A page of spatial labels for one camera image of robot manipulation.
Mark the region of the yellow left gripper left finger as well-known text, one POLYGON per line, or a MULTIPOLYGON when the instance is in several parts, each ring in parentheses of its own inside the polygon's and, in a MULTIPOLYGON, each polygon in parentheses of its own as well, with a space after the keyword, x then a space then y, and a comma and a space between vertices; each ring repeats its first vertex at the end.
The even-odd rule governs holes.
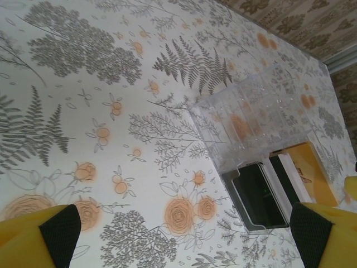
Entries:
POLYGON ((1 222, 1 267, 69 267, 81 232, 75 205, 1 222))

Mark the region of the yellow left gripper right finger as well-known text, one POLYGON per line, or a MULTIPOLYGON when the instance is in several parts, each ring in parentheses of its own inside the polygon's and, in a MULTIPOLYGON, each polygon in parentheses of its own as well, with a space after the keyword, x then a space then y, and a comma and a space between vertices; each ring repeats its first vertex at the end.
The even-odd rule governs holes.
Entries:
POLYGON ((296 203, 290 229, 305 267, 356 267, 356 213, 296 203))

